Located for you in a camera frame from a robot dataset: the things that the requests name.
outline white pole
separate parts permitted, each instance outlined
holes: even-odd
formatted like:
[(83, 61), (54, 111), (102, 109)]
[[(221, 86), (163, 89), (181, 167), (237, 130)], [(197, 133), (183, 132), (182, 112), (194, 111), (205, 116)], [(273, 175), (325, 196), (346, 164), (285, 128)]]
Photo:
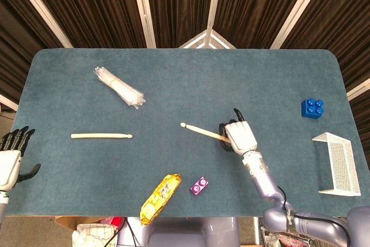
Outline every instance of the white pole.
[(150, 49), (156, 48), (156, 38), (154, 36), (153, 21), (151, 19), (149, 0), (136, 0), (138, 3), (141, 24), (146, 42), (146, 47)]
[(189, 47), (191, 47), (192, 45), (196, 44), (198, 41), (200, 41), (201, 39), (203, 39), (205, 36), (206, 36), (206, 31), (203, 31), (202, 33), (198, 34), (194, 38), (188, 40), (189, 43), (186, 44), (183, 47), (183, 49), (188, 49)]
[(369, 89), (370, 89), (370, 78), (368, 80), (365, 80), (364, 82), (362, 82), (361, 84), (359, 84), (358, 86), (356, 86), (347, 93), (348, 101), (353, 100), (355, 97), (358, 97), (359, 95), (361, 95), (362, 93), (366, 92)]
[(209, 47), (210, 42), (210, 36), (212, 34), (212, 28), (214, 24), (214, 18), (216, 16), (216, 10), (217, 10), (217, 3), (219, 0), (210, 0), (210, 7), (209, 7), (209, 13), (208, 13), (208, 22), (207, 22), (207, 30), (206, 30), (206, 36), (204, 39), (204, 45), (205, 48)]
[(14, 111), (18, 110), (18, 105), (9, 100), (8, 98), (4, 97), (3, 95), (0, 94), (0, 103), (5, 104), (7, 107), (13, 109)]
[(64, 31), (59, 26), (53, 15), (50, 13), (49, 9), (46, 7), (45, 3), (42, 0), (29, 0), (32, 5), (35, 7), (37, 12), (40, 14), (45, 23), (49, 26), (54, 35), (61, 42), (63, 47), (73, 48), (72, 43), (64, 34)]
[(215, 34), (211, 34), (210, 35), (213, 39), (216, 40), (217, 43), (219, 43), (220, 45), (222, 45), (223, 47), (225, 47), (226, 49), (230, 49), (230, 47), (228, 47), (228, 45), (226, 45), (222, 40), (220, 40), (220, 38), (218, 38)]
[(311, 0), (297, 0), (270, 49), (279, 49)]

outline black cable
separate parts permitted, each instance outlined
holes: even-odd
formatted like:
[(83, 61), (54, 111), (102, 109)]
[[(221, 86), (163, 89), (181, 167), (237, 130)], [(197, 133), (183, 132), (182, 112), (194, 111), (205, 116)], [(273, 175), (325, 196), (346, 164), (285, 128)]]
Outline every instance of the black cable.
[(110, 240), (104, 245), (104, 247), (107, 247), (108, 244), (113, 240), (114, 237), (116, 237), (116, 235), (122, 230), (123, 226), (125, 226), (125, 223), (127, 222), (127, 218), (125, 217), (125, 219), (122, 221), (120, 227), (118, 228), (118, 230), (112, 235), (112, 237), (110, 238)]
[[(287, 196), (284, 192), (284, 190), (278, 186), (278, 188), (282, 191), (283, 195), (284, 195), (284, 203), (283, 203), (283, 208), (284, 208), (284, 211), (286, 212), (287, 211), (287, 208), (286, 208), (286, 202), (287, 202)], [(345, 232), (346, 234), (346, 238), (347, 238), (347, 247), (350, 247), (351, 246), (351, 238), (349, 237), (349, 233), (348, 231), (346, 230), (346, 228), (343, 227), (343, 225), (337, 223), (336, 221), (333, 221), (333, 220), (329, 220), (329, 219), (325, 219), (325, 218), (317, 218), (317, 217), (306, 217), (306, 216), (300, 216), (300, 215), (297, 215), (297, 214), (294, 214), (294, 217), (297, 217), (297, 218), (300, 218), (300, 219), (304, 219), (304, 220), (315, 220), (315, 221), (323, 221), (323, 222), (329, 222), (329, 223), (332, 223), (332, 224), (335, 224), (337, 225), (338, 227), (342, 228), (342, 230)]]
[(132, 240), (134, 241), (134, 245), (135, 245), (135, 247), (138, 247), (138, 246), (136, 245), (136, 240), (135, 240), (136, 236), (135, 236), (134, 231), (132, 230), (131, 225), (129, 224), (129, 222), (128, 222), (128, 221), (127, 221), (127, 225), (128, 225), (128, 228), (129, 228), (129, 230), (130, 230), (130, 232), (131, 232), (131, 236), (132, 236)]
[(3, 115), (0, 115), (0, 117), (4, 117), (4, 118), (7, 118), (7, 119), (9, 119), (9, 120), (12, 120), (12, 121), (14, 121), (14, 119), (12, 119), (12, 118), (9, 118), (9, 117), (6, 117), (6, 116), (3, 116)]

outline yellow snack bag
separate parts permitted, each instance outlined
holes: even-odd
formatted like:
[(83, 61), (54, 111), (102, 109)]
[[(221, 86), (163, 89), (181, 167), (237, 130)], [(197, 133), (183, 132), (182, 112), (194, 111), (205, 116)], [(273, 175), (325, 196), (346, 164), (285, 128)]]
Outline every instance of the yellow snack bag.
[(161, 212), (173, 192), (180, 185), (180, 174), (171, 174), (164, 177), (161, 183), (145, 201), (140, 210), (141, 225), (148, 225)]

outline bundle of plastic straws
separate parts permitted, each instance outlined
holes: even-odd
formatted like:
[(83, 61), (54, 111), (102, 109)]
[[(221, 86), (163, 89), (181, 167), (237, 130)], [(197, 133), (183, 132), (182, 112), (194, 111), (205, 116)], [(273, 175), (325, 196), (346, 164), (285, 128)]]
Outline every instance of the bundle of plastic straws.
[(144, 94), (130, 85), (124, 83), (117, 76), (109, 72), (106, 68), (96, 67), (94, 73), (98, 76), (101, 82), (112, 88), (127, 105), (132, 105), (136, 109), (145, 102)]

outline wooden drumstick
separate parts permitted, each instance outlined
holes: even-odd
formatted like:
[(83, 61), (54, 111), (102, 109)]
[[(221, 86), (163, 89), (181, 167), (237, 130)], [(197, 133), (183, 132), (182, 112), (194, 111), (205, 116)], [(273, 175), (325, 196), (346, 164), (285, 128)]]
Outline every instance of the wooden drumstick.
[(80, 134), (71, 134), (72, 139), (79, 138), (114, 138), (114, 139), (123, 139), (123, 138), (132, 138), (132, 134), (122, 134), (122, 133), (80, 133)]
[(226, 138), (224, 136), (221, 136), (220, 134), (213, 133), (213, 132), (210, 132), (208, 130), (204, 130), (203, 128), (194, 127), (194, 126), (191, 126), (191, 125), (186, 124), (186, 123), (181, 123), (180, 125), (182, 127), (187, 128), (188, 130), (193, 130), (193, 131), (195, 131), (197, 133), (200, 133), (200, 134), (203, 134), (203, 135), (207, 135), (209, 137), (216, 138), (218, 140), (222, 140), (222, 141), (225, 141), (225, 142), (230, 143), (230, 140), (228, 138)]

